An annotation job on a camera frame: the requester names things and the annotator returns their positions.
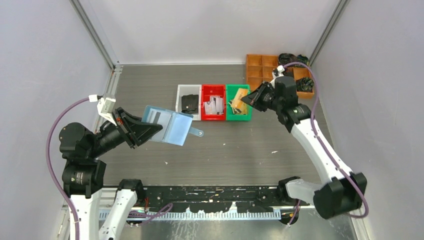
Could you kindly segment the gold card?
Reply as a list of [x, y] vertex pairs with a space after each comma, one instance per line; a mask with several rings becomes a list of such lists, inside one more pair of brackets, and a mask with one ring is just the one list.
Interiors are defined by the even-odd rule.
[[241, 100], [242, 97], [249, 94], [249, 90], [246, 88], [239, 88], [233, 98], [233, 100]]

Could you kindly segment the black card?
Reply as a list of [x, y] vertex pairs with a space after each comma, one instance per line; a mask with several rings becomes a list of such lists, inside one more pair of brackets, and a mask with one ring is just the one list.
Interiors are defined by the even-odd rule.
[[162, 140], [164, 135], [164, 127], [161, 120], [162, 113], [160, 111], [152, 109], [149, 112], [149, 122], [153, 124], [157, 124], [161, 127], [161, 129], [152, 137], [152, 141], [159, 142]]

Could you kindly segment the blue card holder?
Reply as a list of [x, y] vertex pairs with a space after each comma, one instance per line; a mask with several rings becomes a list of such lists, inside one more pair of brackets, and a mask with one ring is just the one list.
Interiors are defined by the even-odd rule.
[[146, 106], [142, 117], [142, 122], [149, 122], [149, 114], [151, 110], [161, 112], [161, 120], [163, 126], [163, 138], [160, 141], [152, 141], [158, 143], [166, 143], [177, 146], [183, 146], [189, 134], [203, 137], [204, 131], [192, 126], [193, 116], [191, 114], [172, 111], [156, 106]]

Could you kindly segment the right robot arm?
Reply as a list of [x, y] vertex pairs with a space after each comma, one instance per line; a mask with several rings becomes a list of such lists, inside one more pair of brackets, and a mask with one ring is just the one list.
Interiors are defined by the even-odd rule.
[[312, 111], [299, 103], [297, 85], [290, 76], [278, 76], [264, 81], [256, 90], [243, 96], [241, 101], [265, 112], [275, 111], [278, 121], [300, 143], [315, 166], [321, 183], [311, 183], [298, 176], [280, 180], [277, 198], [283, 205], [295, 200], [315, 207], [323, 219], [350, 215], [364, 207], [364, 218], [369, 213], [365, 199], [367, 179], [363, 173], [354, 173], [326, 140], [317, 126]]

